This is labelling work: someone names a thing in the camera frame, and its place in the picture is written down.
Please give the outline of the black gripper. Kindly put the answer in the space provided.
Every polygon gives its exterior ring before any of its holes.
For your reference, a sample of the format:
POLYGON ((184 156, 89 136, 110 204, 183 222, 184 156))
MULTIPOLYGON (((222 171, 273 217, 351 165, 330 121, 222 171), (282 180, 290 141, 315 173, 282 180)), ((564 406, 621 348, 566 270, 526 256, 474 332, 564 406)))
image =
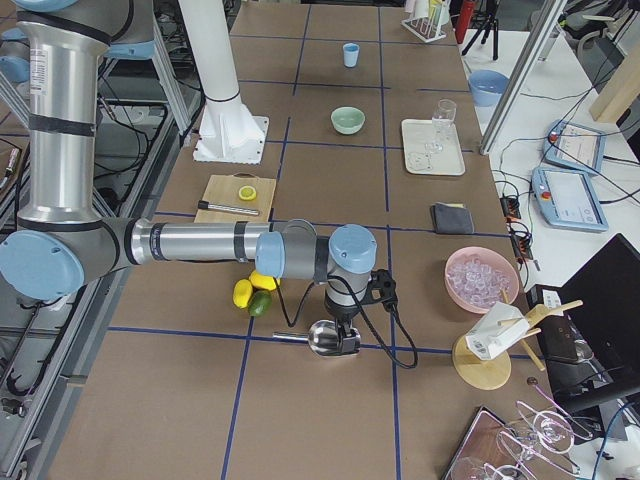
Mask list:
POLYGON ((331 298, 325 298, 324 305, 330 317, 338 324, 339 352, 358 353, 361 345, 361 336, 359 331, 353 328, 353 319, 360 313, 359 307, 356 305, 340 305, 331 298))

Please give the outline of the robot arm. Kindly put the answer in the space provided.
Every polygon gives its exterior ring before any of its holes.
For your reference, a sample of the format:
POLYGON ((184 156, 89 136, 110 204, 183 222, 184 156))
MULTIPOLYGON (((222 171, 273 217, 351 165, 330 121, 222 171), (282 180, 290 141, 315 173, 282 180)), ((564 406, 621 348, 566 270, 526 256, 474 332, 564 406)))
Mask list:
POLYGON ((168 175, 162 167, 144 177, 131 214, 95 209, 99 63, 111 50, 151 54, 151 2, 21 1, 17 23, 30 45, 30 189, 16 230, 1 243, 1 273, 16 291, 55 299, 151 261, 253 262, 268 277, 324 285, 329 316, 311 326, 309 346, 322 356, 358 352, 352 321, 376 278, 368 229, 347 224, 321 236, 304 220, 156 222, 154 194, 168 175))

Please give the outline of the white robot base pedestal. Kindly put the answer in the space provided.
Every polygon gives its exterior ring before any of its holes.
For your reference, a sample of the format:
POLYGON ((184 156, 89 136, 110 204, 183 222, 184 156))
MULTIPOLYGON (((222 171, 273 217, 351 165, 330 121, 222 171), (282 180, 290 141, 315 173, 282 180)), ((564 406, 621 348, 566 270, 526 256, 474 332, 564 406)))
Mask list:
POLYGON ((205 106, 194 159, 255 165, 261 162, 269 119, 243 103, 221 1, 179 3, 205 106))

